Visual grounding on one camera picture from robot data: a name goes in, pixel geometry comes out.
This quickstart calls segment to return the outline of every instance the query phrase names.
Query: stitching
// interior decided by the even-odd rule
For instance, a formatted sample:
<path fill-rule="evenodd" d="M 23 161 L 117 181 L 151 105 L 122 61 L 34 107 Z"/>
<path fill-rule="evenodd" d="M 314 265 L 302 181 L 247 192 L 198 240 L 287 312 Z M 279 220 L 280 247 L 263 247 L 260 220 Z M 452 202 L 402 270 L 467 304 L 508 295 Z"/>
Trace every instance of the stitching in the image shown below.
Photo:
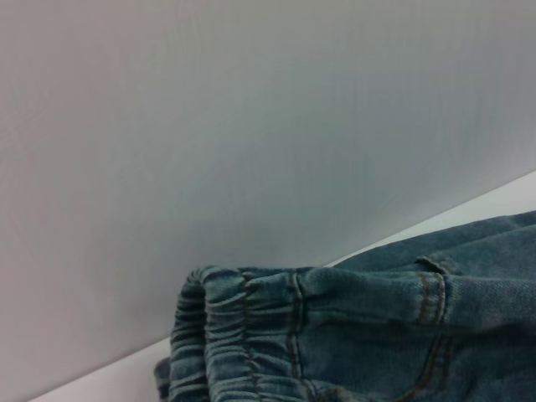
<path fill-rule="evenodd" d="M 262 402 L 264 399 L 262 398 L 262 394 L 260 393 L 260 388 L 258 384 L 257 379 L 257 372 L 255 370 L 255 365 L 253 364 L 253 357 L 251 355 L 251 350 L 247 343 L 247 324 L 249 321 L 249 314 L 248 314 L 248 289 L 247 289 L 247 279 L 245 278 L 244 272 L 240 272 L 242 275 L 242 288 L 244 289 L 244 299 L 243 299 L 243 308 L 244 308 L 244 330 L 242 331 L 242 341 L 244 342 L 244 349 L 245 349 L 245 355 L 247 357 L 247 363 L 250 367 L 250 374 L 251 374 L 251 382 L 253 383 L 253 388 L 255 389 L 255 392 L 259 396 L 259 401 Z"/>
<path fill-rule="evenodd" d="M 443 313 L 445 311 L 445 281 L 443 280 L 443 276 L 439 274 L 434 274 L 434 276 L 437 278 L 439 297 L 437 311 L 435 312 L 435 323 L 439 325 L 443 319 Z"/>
<path fill-rule="evenodd" d="M 444 359 L 444 368 L 443 368 L 443 377 L 441 378 L 441 385 L 440 389 L 446 388 L 446 382 L 449 378 L 449 373 L 451 369 L 451 359 L 452 359 L 452 353 L 454 351 L 454 340 L 453 338 L 449 338 L 447 340 L 447 344 L 445 347 L 445 357 Z"/>
<path fill-rule="evenodd" d="M 312 381 L 308 379 L 301 379 L 301 381 L 306 385 L 307 398 L 309 402 L 318 401 L 318 391 Z"/>
<path fill-rule="evenodd" d="M 288 333 L 286 337 L 286 346 L 289 349 L 290 355 L 291 355 L 291 367 L 292 367 L 292 377 L 295 379 L 299 379 L 300 382 L 303 384 L 306 392 L 307 392 L 307 398 L 309 399 L 309 402 L 313 402 L 312 392 L 309 386 L 307 385 L 306 380 L 302 377 L 302 371 L 299 363 L 299 356 L 298 356 L 298 343 L 297 343 L 297 332 L 299 328 L 299 324 L 302 319 L 302 297 L 300 293 L 300 289 L 297 285 L 296 280 L 296 270 L 291 270 L 289 272 L 288 281 L 289 286 L 292 289 L 293 292 L 293 298 L 292 298 L 292 326 L 291 330 Z"/>
<path fill-rule="evenodd" d="M 418 272 L 418 275 L 419 275 L 420 281 L 422 282 L 423 300 L 422 300 L 422 304 L 420 305 L 420 314 L 419 314 L 419 318 L 417 318 L 417 322 L 422 324 L 425 319 L 425 311 L 426 311 L 426 306 L 428 304 L 428 284 L 426 283 L 426 278 L 422 274 L 422 272 Z"/>
<path fill-rule="evenodd" d="M 434 342 L 434 346 L 432 347 L 432 350 L 430 352 L 430 358 L 428 359 L 428 363 L 426 364 L 426 369 L 421 377 L 420 381 L 417 383 L 415 387 L 410 389 L 408 392 L 403 394 L 401 397 L 395 400 L 395 402 L 405 402 L 409 398 L 411 398 L 413 395 L 417 393 L 417 391 L 420 391 L 423 389 L 428 383 L 430 382 L 432 378 L 432 372 L 434 371 L 434 367 L 436 365 L 436 359 L 437 359 L 437 353 L 439 352 L 440 346 L 443 342 L 442 336 L 438 336 Z"/>
<path fill-rule="evenodd" d="M 318 402 L 323 402 L 323 395 L 318 393 L 318 389 L 317 389 L 317 386 L 312 382 L 312 381 L 309 381 L 309 380 L 306 380 L 308 383 L 309 383 L 309 386 L 312 388 L 312 391 L 313 393 L 315 394 L 315 398 L 317 399 Z"/>

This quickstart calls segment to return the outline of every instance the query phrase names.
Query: white surface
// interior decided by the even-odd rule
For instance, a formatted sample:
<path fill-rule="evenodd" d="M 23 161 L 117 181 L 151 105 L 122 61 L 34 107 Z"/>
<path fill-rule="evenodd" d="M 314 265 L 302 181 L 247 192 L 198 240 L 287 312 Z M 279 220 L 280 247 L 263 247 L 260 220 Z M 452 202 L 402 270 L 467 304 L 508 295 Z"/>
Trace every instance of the white surface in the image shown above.
<path fill-rule="evenodd" d="M 96 370 L 31 402 L 158 402 L 152 374 L 169 356 L 169 338 Z"/>
<path fill-rule="evenodd" d="M 387 239 L 347 255 L 329 266 L 380 245 L 416 235 L 446 229 L 475 220 L 536 209 L 536 172 L 511 182 L 481 197 L 450 209 L 434 218 L 394 234 Z M 169 354 L 169 339 L 78 379 L 32 402 L 151 402 L 157 401 L 152 370 Z"/>
<path fill-rule="evenodd" d="M 0 1 L 0 402 L 536 168 L 534 0 Z"/>

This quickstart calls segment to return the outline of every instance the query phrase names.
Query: gray wall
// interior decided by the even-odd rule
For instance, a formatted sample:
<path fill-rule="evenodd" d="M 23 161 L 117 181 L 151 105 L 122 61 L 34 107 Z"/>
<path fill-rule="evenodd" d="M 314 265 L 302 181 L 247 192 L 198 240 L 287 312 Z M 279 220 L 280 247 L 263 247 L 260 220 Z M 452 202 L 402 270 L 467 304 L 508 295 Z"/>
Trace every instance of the gray wall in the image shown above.
<path fill-rule="evenodd" d="M 533 0 L 2 0 L 0 400 L 536 168 Z"/>

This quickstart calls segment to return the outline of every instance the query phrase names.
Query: pocket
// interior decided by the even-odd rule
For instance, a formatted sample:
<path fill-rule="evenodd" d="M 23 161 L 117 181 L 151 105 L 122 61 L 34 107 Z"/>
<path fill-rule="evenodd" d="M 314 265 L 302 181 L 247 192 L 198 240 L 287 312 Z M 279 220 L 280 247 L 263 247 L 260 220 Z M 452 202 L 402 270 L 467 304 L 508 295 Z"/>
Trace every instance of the pocket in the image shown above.
<path fill-rule="evenodd" d="M 536 225 L 423 255 L 417 261 L 447 275 L 533 280 Z"/>
<path fill-rule="evenodd" d="M 419 361 L 419 356 L 405 360 L 402 356 L 393 355 L 391 362 L 384 362 L 383 375 L 376 374 L 376 385 L 365 383 L 344 387 L 340 383 L 313 380 L 312 383 L 317 391 L 317 401 L 406 402 L 415 398 L 429 397 L 445 386 L 450 350 L 451 340 L 438 336 L 431 342 L 422 361 Z M 405 364 L 391 364 L 397 360 Z M 394 376 L 397 377 L 394 382 L 399 385 L 399 389 L 396 389 L 394 385 Z"/>

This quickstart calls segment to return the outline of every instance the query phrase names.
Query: blue denim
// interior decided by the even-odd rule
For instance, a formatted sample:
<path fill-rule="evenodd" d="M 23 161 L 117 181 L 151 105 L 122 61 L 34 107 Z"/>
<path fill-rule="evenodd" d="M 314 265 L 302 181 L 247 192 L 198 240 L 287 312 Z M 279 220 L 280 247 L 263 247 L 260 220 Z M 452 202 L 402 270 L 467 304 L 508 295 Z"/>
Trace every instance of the blue denim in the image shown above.
<path fill-rule="evenodd" d="M 161 400 L 536 400 L 536 213 L 333 268 L 194 271 Z"/>

